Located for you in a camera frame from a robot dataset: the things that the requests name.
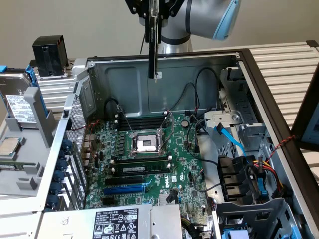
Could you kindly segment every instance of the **blue pcie slot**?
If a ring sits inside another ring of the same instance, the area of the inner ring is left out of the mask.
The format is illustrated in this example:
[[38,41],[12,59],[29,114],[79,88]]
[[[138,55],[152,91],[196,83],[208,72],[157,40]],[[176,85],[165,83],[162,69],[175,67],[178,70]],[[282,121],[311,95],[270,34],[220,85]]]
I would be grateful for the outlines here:
[[104,195],[124,193],[145,193],[145,185],[130,185],[124,187],[105,188]]

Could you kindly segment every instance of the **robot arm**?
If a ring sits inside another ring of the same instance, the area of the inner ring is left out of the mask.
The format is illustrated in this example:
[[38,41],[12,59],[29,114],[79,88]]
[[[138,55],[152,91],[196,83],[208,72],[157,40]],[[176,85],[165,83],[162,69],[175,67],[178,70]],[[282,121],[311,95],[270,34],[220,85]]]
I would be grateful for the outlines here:
[[149,78],[156,76],[158,44],[181,45],[198,35],[225,40],[234,26],[241,0],[125,0],[145,26],[149,44]]

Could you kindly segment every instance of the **power supply label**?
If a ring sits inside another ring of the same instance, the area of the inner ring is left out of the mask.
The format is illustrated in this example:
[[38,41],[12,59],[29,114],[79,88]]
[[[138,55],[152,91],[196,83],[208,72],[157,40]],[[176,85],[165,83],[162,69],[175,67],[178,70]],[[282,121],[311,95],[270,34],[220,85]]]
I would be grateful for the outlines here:
[[139,209],[96,212],[93,239],[137,239]]
[[6,98],[19,123],[36,123],[31,106],[24,96],[6,95]]

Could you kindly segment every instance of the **green circuit board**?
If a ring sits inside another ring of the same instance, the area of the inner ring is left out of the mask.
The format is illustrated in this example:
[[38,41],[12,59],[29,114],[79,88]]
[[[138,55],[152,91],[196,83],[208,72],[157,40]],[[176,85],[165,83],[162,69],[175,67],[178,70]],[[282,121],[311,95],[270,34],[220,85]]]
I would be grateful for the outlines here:
[[[166,145],[166,151],[172,153],[171,173],[144,175],[143,181],[151,182],[146,187],[145,193],[112,195],[115,199],[115,204],[109,206],[165,205],[167,204],[166,198],[170,190],[177,189],[182,216],[188,216],[195,223],[206,223],[207,212],[204,215],[202,213],[202,205],[207,207],[205,193],[197,192],[189,181],[189,172],[195,178],[202,169],[202,163],[194,159],[185,148],[184,142],[186,141],[188,129],[183,128],[181,122],[183,120],[189,121],[189,117],[185,117],[183,114],[174,114],[173,118],[175,124],[174,134]],[[95,129],[95,134],[100,139],[97,144],[97,152],[103,152],[103,161],[99,161],[99,168],[95,169],[94,172],[88,171],[89,186],[86,196],[86,209],[105,207],[102,200],[107,196],[104,196],[103,189],[106,187],[105,179],[112,178],[109,163],[111,155],[118,151],[117,140],[119,138],[125,139],[122,158],[127,158],[131,149],[129,132],[117,132],[110,125],[110,122],[101,121]],[[165,129],[165,135],[169,135],[170,130],[170,128]],[[190,132],[189,141],[193,150],[195,143],[194,129]],[[92,167],[94,167],[94,160],[91,159],[89,169]],[[198,178],[196,184],[201,189],[206,188],[205,182],[201,177]]]

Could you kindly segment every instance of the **white wall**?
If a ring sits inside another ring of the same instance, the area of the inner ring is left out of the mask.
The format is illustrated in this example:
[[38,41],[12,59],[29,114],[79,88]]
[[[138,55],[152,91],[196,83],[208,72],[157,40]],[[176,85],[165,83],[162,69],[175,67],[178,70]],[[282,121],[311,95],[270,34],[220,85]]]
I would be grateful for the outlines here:
[[[63,34],[76,58],[138,54],[144,30],[124,0],[1,0],[0,32],[0,64],[25,67],[42,35]],[[305,40],[319,42],[319,0],[242,0],[226,41],[192,37],[194,49]]]

